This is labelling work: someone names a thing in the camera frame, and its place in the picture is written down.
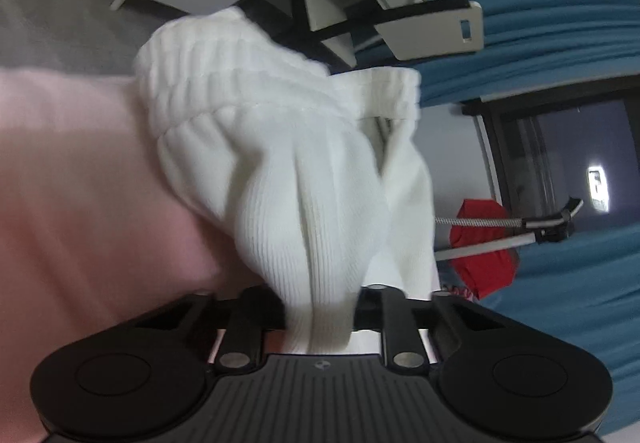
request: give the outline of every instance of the pink fabric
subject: pink fabric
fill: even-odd
[[[29,379],[53,350],[190,291],[259,282],[155,157],[129,79],[0,70],[1,442],[44,436]]]

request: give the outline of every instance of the white garment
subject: white garment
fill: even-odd
[[[330,77],[228,9],[163,26],[136,74],[169,183],[280,296],[286,351],[344,347],[363,283],[437,287],[417,72]],[[392,121],[380,171],[359,123],[378,116]]]

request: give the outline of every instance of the dark window frame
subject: dark window frame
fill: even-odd
[[[509,162],[503,120],[517,120],[611,100],[623,100],[627,113],[635,118],[630,120],[630,126],[640,168],[640,75],[555,86],[487,102],[480,99],[462,102],[463,114],[481,116],[484,121],[502,204],[510,213],[516,196],[514,185],[510,185],[514,174]]]

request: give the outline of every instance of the blue cloth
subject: blue cloth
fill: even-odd
[[[422,107],[640,72],[640,0],[471,1],[484,14],[483,50],[398,63],[420,71]],[[373,46],[358,62],[389,56]]]
[[[520,249],[515,281],[481,301],[586,349],[606,366],[613,402],[600,429],[640,419],[640,225]]]

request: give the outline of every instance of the gray floor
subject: gray floor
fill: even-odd
[[[0,66],[130,74],[151,33],[181,13],[147,0],[0,0]]]

